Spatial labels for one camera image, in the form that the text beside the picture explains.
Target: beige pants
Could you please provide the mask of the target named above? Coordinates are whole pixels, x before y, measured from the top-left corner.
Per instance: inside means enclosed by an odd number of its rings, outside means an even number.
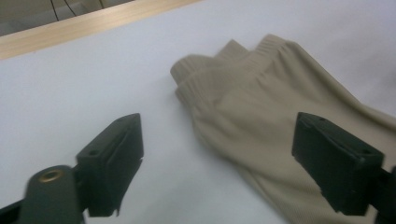
[[[396,119],[362,105],[299,45],[268,35],[248,51],[231,41],[213,58],[181,59],[171,74],[198,138],[290,223],[373,223],[373,208],[347,217],[321,196],[291,155],[295,120],[299,111],[329,119],[384,152],[389,171]]]

